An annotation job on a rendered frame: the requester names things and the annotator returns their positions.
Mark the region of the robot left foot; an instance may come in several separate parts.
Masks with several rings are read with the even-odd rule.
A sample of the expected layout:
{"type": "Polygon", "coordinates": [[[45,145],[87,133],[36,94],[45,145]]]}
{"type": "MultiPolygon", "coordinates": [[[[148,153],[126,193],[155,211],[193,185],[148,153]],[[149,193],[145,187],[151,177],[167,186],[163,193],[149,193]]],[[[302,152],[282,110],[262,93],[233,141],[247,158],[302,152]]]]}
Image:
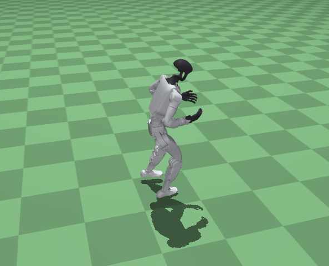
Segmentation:
{"type": "Polygon", "coordinates": [[[146,173],[146,171],[147,170],[141,171],[141,177],[160,177],[163,175],[162,171],[152,170],[151,173],[146,173]]]}

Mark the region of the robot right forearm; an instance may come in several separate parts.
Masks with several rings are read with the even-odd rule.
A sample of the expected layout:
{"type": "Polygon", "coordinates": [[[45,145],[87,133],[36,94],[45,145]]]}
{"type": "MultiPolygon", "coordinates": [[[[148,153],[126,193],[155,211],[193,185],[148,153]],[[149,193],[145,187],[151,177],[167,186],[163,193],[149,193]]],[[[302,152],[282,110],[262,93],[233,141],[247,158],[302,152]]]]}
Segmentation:
{"type": "Polygon", "coordinates": [[[185,117],[186,116],[170,120],[168,122],[168,127],[174,129],[174,128],[177,128],[178,126],[188,125],[191,120],[186,120],[185,117]]]}

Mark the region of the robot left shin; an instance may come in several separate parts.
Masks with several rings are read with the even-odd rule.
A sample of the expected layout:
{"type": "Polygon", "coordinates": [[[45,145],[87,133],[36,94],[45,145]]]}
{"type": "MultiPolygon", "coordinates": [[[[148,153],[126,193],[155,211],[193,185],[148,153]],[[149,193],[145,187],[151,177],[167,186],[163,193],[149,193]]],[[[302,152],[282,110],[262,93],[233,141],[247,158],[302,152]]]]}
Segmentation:
{"type": "MultiPolygon", "coordinates": [[[[166,152],[165,152],[165,154],[166,154],[166,152]]],[[[150,163],[148,164],[148,166],[146,168],[146,170],[147,170],[146,173],[151,173],[151,171],[156,167],[156,165],[158,165],[161,162],[161,160],[164,158],[165,154],[163,156],[159,156],[159,155],[156,155],[155,150],[153,150],[152,155],[149,159],[150,163]]]]}

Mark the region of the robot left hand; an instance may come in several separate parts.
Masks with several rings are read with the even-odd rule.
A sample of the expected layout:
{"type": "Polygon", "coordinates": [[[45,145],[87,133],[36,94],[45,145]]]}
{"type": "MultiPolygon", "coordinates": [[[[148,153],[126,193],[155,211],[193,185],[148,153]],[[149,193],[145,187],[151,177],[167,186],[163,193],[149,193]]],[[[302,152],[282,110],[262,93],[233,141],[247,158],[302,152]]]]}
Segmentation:
{"type": "Polygon", "coordinates": [[[196,99],[197,99],[197,94],[195,94],[195,93],[190,93],[190,92],[193,92],[192,90],[189,90],[189,91],[186,91],[185,93],[182,93],[181,95],[182,95],[182,100],[184,100],[184,101],[190,101],[190,102],[193,102],[193,103],[195,103],[193,100],[195,100],[195,101],[197,101],[196,99]],[[195,95],[195,96],[193,96],[193,95],[195,95]],[[190,98],[190,97],[193,97],[193,98],[190,98]],[[195,99],[196,98],[196,99],[195,99]],[[189,100],[189,99],[191,99],[191,100],[189,100]]]}

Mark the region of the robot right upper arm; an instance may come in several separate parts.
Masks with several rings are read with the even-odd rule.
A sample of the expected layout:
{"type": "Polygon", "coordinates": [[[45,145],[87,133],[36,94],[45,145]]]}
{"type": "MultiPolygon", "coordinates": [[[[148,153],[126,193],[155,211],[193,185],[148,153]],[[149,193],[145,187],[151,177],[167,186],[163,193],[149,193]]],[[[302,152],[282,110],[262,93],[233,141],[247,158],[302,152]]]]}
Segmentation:
{"type": "MultiPolygon", "coordinates": [[[[175,115],[179,104],[182,101],[182,95],[178,90],[173,89],[169,96],[169,105],[166,111],[166,115],[162,120],[162,124],[165,127],[168,127],[168,122],[173,120],[173,116],[175,115]]],[[[169,127],[168,127],[169,128],[169,127]]]]}

